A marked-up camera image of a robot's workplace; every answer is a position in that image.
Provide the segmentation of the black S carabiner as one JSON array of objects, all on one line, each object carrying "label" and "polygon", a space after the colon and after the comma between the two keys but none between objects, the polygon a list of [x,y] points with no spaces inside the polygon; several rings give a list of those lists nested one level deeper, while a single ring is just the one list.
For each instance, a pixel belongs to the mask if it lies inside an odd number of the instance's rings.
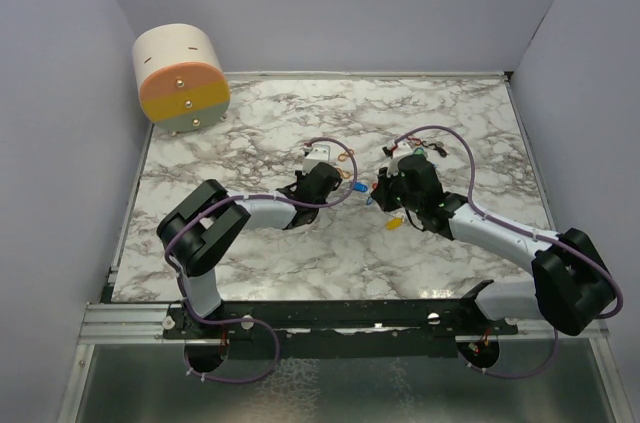
[{"label": "black S carabiner", "polygon": [[434,150],[434,151],[438,150],[438,145],[436,145],[435,143],[422,142],[422,146],[424,148],[428,148],[428,149],[431,149],[431,150]]}]

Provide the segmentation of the orange s carabiner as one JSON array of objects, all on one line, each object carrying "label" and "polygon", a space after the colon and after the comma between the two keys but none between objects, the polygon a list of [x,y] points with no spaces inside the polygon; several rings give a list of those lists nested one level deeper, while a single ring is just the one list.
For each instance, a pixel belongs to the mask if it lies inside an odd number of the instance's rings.
[{"label": "orange s carabiner", "polygon": [[346,151],[342,152],[338,157],[338,161],[339,162],[344,162],[347,161],[349,158],[351,158],[354,155],[354,150],[353,149],[347,149]]},{"label": "orange s carabiner", "polygon": [[352,174],[349,171],[343,170],[341,168],[338,168],[337,171],[342,179],[350,179],[352,177]]}]

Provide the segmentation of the yellow solid key tag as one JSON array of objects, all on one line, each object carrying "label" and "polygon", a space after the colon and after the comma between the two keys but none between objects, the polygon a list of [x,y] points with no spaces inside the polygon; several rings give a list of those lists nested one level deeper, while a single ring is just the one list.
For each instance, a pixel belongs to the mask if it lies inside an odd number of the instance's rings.
[{"label": "yellow solid key tag", "polygon": [[385,228],[388,231],[394,231],[398,228],[401,228],[405,222],[405,215],[401,213],[393,214],[390,219],[385,224]]}]

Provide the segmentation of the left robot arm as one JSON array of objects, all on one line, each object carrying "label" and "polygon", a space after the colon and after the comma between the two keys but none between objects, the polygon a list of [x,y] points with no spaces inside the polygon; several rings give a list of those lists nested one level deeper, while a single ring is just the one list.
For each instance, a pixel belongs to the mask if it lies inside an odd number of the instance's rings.
[{"label": "left robot arm", "polygon": [[156,229],[169,264],[178,272],[181,294],[191,305],[186,325],[206,338],[220,328],[222,298],[215,266],[244,229],[290,230],[312,223],[342,178],[320,162],[298,171],[296,181],[260,198],[227,191],[217,180],[201,183]]}]

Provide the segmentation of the pastel three-drawer cylinder box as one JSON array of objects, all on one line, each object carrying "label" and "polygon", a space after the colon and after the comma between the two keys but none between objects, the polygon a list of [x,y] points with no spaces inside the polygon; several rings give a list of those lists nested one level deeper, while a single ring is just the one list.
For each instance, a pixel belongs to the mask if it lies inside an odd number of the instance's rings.
[{"label": "pastel three-drawer cylinder box", "polygon": [[208,35],[184,23],[142,33],[132,47],[138,98],[157,127],[186,133],[226,115],[231,92]]}]

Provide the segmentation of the blue solid key tag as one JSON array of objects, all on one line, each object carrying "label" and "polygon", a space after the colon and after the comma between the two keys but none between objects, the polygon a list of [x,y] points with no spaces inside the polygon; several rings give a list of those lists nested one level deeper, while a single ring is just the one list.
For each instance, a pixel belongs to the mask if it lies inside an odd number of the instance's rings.
[{"label": "blue solid key tag", "polygon": [[368,186],[361,182],[355,182],[354,190],[360,193],[366,193],[368,191]]}]

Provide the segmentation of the aluminium extrusion frame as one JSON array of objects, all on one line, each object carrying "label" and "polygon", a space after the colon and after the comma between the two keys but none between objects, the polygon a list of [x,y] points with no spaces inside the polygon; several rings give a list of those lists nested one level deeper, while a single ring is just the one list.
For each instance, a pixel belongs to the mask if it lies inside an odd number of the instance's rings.
[{"label": "aluminium extrusion frame", "polygon": [[163,341],[160,304],[90,304],[85,309],[79,343],[85,345],[154,344]]}]

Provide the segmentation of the orange S carabiner far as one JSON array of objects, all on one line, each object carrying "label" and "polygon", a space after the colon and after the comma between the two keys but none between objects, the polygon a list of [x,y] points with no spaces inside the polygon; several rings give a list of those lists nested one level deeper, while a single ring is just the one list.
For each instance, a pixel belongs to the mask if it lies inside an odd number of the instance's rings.
[{"label": "orange S carabiner far", "polygon": [[338,161],[339,162],[344,162],[347,161],[349,158],[351,158],[354,155],[354,150],[353,149],[347,149],[346,151],[342,152],[338,157]]}]

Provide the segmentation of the black mounting rail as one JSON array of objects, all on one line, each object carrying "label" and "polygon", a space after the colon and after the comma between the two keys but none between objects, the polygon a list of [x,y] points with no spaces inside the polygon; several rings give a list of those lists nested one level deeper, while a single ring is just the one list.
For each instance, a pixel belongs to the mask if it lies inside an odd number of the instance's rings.
[{"label": "black mounting rail", "polygon": [[167,340],[216,345],[235,359],[454,358],[458,340],[516,334],[489,320],[471,298],[226,301],[199,322],[178,305],[167,311]]}]

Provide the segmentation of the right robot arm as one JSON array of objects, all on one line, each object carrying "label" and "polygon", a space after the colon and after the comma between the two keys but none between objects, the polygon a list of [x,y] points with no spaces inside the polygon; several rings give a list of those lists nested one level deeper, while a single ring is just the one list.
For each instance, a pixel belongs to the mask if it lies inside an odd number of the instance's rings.
[{"label": "right robot arm", "polygon": [[444,190],[422,154],[394,158],[380,168],[371,197],[384,212],[404,210],[423,232],[475,245],[529,274],[524,282],[482,284],[475,300],[459,310],[469,333],[515,318],[544,320],[577,336],[619,295],[586,233],[575,228],[554,233],[493,216],[468,197]]}]

